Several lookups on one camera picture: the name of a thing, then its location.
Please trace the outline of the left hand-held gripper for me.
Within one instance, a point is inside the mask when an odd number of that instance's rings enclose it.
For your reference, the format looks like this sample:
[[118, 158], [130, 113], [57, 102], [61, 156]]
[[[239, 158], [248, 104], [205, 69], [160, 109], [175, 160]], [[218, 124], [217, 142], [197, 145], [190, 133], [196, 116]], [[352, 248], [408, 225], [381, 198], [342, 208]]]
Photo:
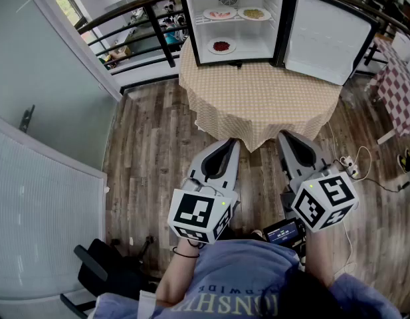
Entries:
[[167, 219], [178, 237], [213, 244], [227, 227], [239, 198], [234, 188], [240, 148], [240, 141], [229, 138], [193, 158], [187, 179], [173, 191]]

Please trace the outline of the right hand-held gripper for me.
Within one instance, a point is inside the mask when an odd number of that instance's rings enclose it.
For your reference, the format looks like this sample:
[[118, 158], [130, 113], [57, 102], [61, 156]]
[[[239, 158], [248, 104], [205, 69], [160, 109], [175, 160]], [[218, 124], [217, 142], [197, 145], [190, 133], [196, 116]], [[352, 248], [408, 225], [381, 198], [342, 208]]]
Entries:
[[358, 205], [359, 197], [347, 173], [329, 165], [329, 155], [315, 142], [293, 131], [280, 131], [276, 145], [290, 182], [280, 195], [287, 219], [301, 220], [317, 233], [341, 223]]

